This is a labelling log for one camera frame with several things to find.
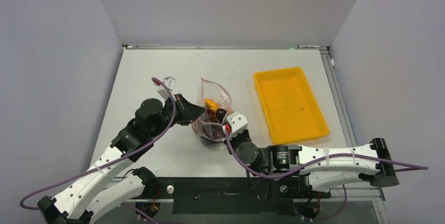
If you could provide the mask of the yellow bell pepper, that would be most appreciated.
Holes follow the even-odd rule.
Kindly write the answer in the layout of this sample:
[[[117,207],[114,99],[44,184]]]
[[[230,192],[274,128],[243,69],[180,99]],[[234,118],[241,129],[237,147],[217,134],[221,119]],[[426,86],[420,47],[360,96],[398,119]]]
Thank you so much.
[[[207,111],[215,113],[217,109],[219,109],[218,103],[216,103],[212,99],[205,99],[205,107]]]

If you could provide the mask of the clear zip top bag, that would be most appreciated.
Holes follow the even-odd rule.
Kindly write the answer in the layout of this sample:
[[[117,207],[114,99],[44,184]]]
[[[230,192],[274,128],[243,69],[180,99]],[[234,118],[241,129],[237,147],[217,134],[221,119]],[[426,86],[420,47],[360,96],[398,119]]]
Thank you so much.
[[[205,112],[192,123],[192,130],[206,146],[217,146],[225,140],[222,124],[233,112],[232,98],[220,84],[201,79],[197,105]]]

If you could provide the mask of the yellow plastic tray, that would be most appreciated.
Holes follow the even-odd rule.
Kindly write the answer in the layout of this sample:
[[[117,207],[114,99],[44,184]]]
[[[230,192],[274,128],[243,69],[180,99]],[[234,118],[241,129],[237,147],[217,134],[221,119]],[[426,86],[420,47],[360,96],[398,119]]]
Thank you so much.
[[[314,140],[330,134],[302,68],[256,72],[253,80],[275,145]]]

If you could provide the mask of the long purple eggplant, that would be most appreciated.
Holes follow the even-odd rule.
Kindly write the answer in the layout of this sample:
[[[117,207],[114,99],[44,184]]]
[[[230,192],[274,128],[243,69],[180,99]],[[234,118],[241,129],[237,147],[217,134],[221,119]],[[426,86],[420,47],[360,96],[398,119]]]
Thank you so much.
[[[223,123],[226,114],[227,114],[227,110],[225,110],[223,108],[219,108],[215,112],[215,117],[219,123]]]

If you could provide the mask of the red grape bunch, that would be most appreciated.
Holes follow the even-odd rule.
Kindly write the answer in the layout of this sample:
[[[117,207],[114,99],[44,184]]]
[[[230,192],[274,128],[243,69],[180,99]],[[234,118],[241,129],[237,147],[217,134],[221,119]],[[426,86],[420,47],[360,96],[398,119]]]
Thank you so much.
[[[204,141],[218,143],[225,139],[222,123],[217,121],[215,113],[207,111],[207,116],[200,120],[200,123],[202,126],[201,138]]]

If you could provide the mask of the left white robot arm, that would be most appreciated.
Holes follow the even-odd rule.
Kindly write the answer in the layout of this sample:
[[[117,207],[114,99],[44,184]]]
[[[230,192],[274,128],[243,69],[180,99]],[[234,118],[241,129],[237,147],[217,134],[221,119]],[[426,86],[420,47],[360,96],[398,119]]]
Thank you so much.
[[[45,196],[38,209],[46,223],[94,223],[106,212],[134,197],[149,198],[159,192],[156,176],[146,167],[112,187],[105,188],[121,171],[135,163],[152,148],[173,125],[187,126],[206,109],[188,102],[181,94],[167,98],[147,99],[136,110],[135,117],[123,128],[90,167],[90,173],[76,179],[55,196]]]

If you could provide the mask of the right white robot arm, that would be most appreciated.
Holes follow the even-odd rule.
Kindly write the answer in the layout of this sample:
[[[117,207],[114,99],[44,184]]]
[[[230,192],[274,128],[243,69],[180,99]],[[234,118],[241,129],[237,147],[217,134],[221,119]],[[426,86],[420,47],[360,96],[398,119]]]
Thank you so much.
[[[373,187],[399,185],[387,144],[383,138],[347,148],[271,145],[258,148],[248,130],[233,135],[224,130],[230,154],[257,177],[298,179],[296,189],[304,197],[350,183],[368,182]]]

